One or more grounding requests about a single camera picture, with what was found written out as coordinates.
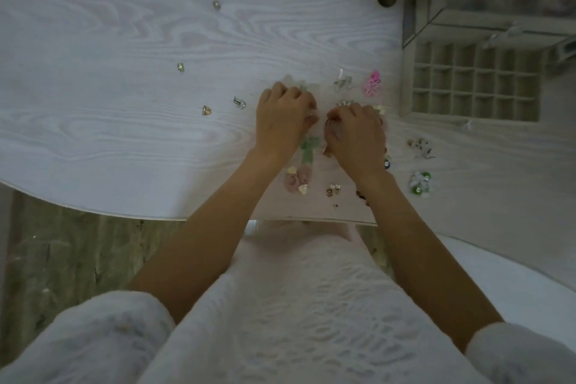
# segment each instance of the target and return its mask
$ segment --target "white sleeve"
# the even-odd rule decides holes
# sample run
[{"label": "white sleeve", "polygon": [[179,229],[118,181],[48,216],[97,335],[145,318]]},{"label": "white sleeve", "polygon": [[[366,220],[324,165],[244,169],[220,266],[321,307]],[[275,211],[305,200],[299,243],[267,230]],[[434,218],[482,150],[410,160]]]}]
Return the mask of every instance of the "white sleeve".
[{"label": "white sleeve", "polygon": [[494,323],[478,331],[466,358],[494,384],[576,383],[576,353],[512,323]]},{"label": "white sleeve", "polygon": [[0,384],[134,383],[174,327],[148,293],[105,293],[59,314],[0,371]]}]

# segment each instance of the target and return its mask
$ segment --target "white dress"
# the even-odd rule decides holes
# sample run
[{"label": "white dress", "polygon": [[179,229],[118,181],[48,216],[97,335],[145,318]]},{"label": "white dress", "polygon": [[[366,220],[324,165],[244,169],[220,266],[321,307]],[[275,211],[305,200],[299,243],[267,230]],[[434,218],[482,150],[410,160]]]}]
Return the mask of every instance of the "white dress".
[{"label": "white dress", "polygon": [[0,383],[575,383],[575,359],[507,323],[465,357],[363,246],[291,227],[244,238],[177,327],[147,293],[106,293],[62,312]]}]

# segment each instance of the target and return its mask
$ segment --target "green bow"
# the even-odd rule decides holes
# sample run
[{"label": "green bow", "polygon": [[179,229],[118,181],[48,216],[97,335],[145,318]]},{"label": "green bow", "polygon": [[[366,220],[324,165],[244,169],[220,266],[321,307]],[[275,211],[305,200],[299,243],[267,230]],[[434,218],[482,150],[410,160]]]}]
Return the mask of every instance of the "green bow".
[{"label": "green bow", "polygon": [[307,137],[300,143],[302,153],[302,164],[312,164],[314,162],[314,155],[312,151],[320,146],[320,139],[318,137]]}]

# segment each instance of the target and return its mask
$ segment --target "person's left hand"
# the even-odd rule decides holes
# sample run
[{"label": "person's left hand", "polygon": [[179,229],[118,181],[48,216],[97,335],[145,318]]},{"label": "person's left hand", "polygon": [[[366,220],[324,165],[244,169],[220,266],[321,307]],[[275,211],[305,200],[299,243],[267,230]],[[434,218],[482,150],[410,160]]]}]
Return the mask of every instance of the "person's left hand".
[{"label": "person's left hand", "polygon": [[276,168],[284,167],[318,121],[318,116],[311,114],[315,109],[316,100],[308,91],[286,88],[281,82],[265,89],[256,109],[254,151]]}]

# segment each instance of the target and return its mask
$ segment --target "person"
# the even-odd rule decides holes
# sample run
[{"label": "person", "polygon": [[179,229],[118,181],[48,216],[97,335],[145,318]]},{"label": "person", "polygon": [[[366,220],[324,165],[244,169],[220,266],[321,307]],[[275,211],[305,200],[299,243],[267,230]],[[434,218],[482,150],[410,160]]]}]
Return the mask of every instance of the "person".
[{"label": "person", "polygon": [[351,229],[296,223],[242,239],[315,108],[309,92],[265,90],[254,148],[128,291],[62,312],[0,382],[576,382],[574,354],[504,323],[403,196],[370,106],[332,109],[339,130],[326,125],[325,139],[369,201],[397,283],[345,239]]}]

